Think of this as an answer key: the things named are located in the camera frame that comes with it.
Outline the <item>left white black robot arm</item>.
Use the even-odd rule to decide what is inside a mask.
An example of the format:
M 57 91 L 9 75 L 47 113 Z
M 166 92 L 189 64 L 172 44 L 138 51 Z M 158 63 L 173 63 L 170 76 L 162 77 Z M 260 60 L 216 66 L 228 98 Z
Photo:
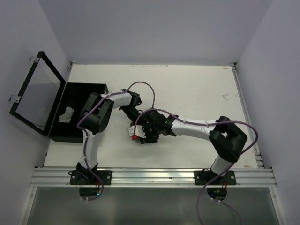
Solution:
M 121 90 L 120 92 L 100 95 L 93 92 L 80 114 L 77 127 L 83 132 L 83 153 L 76 169 L 69 172 L 71 185 L 110 185 L 112 171 L 98 170 L 98 148 L 101 133 L 108 126 L 114 109 L 135 108 L 142 103 L 140 95 Z

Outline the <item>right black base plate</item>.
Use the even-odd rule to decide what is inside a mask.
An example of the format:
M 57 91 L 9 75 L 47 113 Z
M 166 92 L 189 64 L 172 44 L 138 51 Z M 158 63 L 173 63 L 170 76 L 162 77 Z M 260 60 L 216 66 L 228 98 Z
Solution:
M 201 171 L 194 171 L 194 180 L 196 185 L 205 185 L 207 184 L 211 179 L 215 178 L 217 175 L 213 172 L 203 169 Z M 213 181 L 210 185 L 236 185 L 237 181 L 235 178 L 235 173 L 232 170 L 227 171 L 224 175 L 217 178 L 215 181 Z

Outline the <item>black open storage case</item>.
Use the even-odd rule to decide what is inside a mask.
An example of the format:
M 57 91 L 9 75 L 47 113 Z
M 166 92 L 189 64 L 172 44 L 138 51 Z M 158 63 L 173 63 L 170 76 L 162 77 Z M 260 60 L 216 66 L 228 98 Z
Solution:
M 106 94 L 108 87 L 104 83 L 66 82 L 45 52 L 39 51 L 9 113 L 53 141 L 82 143 L 83 132 L 76 125 L 93 92 Z M 58 118 L 67 106 L 74 109 L 71 122 L 60 123 Z

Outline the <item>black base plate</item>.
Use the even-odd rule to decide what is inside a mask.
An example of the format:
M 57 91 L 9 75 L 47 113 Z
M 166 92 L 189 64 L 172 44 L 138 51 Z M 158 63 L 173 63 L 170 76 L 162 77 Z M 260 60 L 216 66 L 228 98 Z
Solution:
M 110 185 L 112 180 L 112 171 L 110 170 L 96 170 L 94 173 L 102 180 L 103 185 Z M 82 175 L 77 170 L 68 172 L 70 175 L 71 185 L 96 185 L 97 178 L 88 172 L 88 175 Z
M 215 178 L 217 175 L 213 172 L 203 169 L 201 171 L 194 171 L 194 180 L 196 185 L 205 185 L 207 184 L 211 179 Z M 232 170 L 227 171 L 224 175 L 217 178 L 215 181 L 213 181 L 210 185 L 236 185 L 237 181 L 235 178 L 235 173 Z

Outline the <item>aluminium rail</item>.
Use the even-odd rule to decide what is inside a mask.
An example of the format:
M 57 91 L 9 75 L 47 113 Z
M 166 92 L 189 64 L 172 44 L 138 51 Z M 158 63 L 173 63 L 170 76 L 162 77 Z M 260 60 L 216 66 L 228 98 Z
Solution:
M 69 171 L 72 167 L 36 168 L 31 187 L 75 187 L 71 185 Z M 143 169 L 143 168 L 100 168 L 112 171 L 110 185 L 106 188 L 200 188 L 196 185 L 194 171 L 201 169 Z M 235 173 L 236 185 L 213 185 L 233 188 L 273 188 L 276 180 L 271 169 L 231 169 Z
M 252 125 L 251 119 L 250 119 L 250 116 L 249 116 L 249 113 L 248 113 L 246 101 L 245 101 L 245 98 L 244 98 L 244 95 L 243 95 L 243 92 L 242 92 L 242 88 L 241 88 L 241 85 L 240 85 L 240 82 L 239 82 L 239 78 L 238 78 L 237 63 L 236 62 L 231 63 L 230 65 L 231 65 L 233 76 L 234 76 L 235 83 L 236 83 L 236 86 L 237 86 L 237 90 L 238 90 L 238 94 L 239 94 L 239 98 L 240 98 L 240 101 L 241 101 L 241 105 L 242 105 L 242 109 L 243 109 L 243 113 L 244 113 L 244 116 L 245 116 L 246 123 Z M 254 155 L 255 155 L 255 159 L 256 159 L 258 168 L 261 168 L 261 169 L 264 168 L 263 159 L 262 159 L 261 153 L 259 151 L 257 142 L 255 142 L 255 144 L 253 146 L 253 152 L 254 152 Z

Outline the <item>grey striped underwear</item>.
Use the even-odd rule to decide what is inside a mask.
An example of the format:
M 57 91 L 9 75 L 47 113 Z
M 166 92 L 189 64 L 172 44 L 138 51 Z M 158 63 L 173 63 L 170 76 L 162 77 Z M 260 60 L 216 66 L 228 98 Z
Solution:
M 70 123 L 73 113 L 74 113 L 74 109 L 67 106 L 65 109 L 65 112 L 59 116 L 59 118 L 58 118 L 59 122 L 60 123 Z

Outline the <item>aluminium right side rail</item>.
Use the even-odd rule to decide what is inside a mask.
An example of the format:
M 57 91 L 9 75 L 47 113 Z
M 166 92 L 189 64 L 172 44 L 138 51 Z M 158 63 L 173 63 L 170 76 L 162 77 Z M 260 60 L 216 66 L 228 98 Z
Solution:
M 230 65 L 231 65 L 233 76 L 234 76 L 235 83 L 236 83 L 236 86 L 237 86 L 237 90 L 238 90 L 238 94 L 239 94 L 239 98 L 240 98 L 240 101 L 241 101 L 241 105 L 242 105 L 242 109 L 243 109 L 243 113 L 244 113 L 244 116 L 245 116 L 246 123 L 252 125 L 251 119 L 250 119 L 250 116 L 249 116 L 249 113 L 248 113 L 246 101 L 245 101 L 245 98 L 244 98 L 244 95 L 243 95 L 243 92 L 242 92 L 242 88 L 241 88 L 241 85 L 240 85 L 240 82 L 239 82 L 239 78 L 238 78 L 237 63 L 236 62 L 231 63 Z M 255 159 L 256 159 L 258 168 L 261 168 L 261 169 L 264 168 L 263 159 L 262 159 L 261 153 L 259 151 L 257 142 L 255 142 L 255 144 L 253 146 L 253 152 L 254 152 L 254 155 L 255 155 Z

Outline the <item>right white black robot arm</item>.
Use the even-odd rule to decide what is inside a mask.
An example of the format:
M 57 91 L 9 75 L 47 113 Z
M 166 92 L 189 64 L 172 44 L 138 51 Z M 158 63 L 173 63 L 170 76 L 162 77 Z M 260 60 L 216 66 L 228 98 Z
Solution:
M 248 140 L 247 135 L 228 117 L 217 120 L 187 120 L 178 115 L 165 117 L 158 109 L 142 113 L 135 126 L 142 126 L 141 143 L 155 143 L 160 135 L 189 136 L 209 141 L 217 152 L 210 169 L 194 172 L 195 183 L 221 185 L 233 173 L 229 169 L 235 164 Z

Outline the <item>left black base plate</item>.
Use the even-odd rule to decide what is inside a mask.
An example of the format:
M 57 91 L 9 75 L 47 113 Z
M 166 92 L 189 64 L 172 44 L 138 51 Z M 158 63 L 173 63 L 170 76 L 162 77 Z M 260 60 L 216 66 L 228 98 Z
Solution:
M 112 180 L 112 171 L 110 170 L 96 170 L 94 173 L 102 180 L 103 185 L 110 185 Z M 70 175 L 71 185 L 96 185 L 97 178 L 88 172 L 88 175 L 82 175 L 77 170 L 68 172 Z

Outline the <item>aluminium front rail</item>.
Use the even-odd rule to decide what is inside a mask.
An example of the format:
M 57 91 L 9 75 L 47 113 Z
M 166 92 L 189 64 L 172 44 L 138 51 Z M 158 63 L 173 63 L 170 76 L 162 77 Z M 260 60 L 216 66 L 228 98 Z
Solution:
M 75 187 L 71 185 L 69 171 L 72 167 L 36 168 L 31 187 Z M 110 185 L 106 188 L 200 188 L 196 185 L 194 171 L 201 169 L 143 169 L 143 168 L 100 168 L 112 171 Z M 213 185 L 233 188 L 273 188 L 276 180 L 271 169 L 231 169 L 235 173 L 236 185 Z

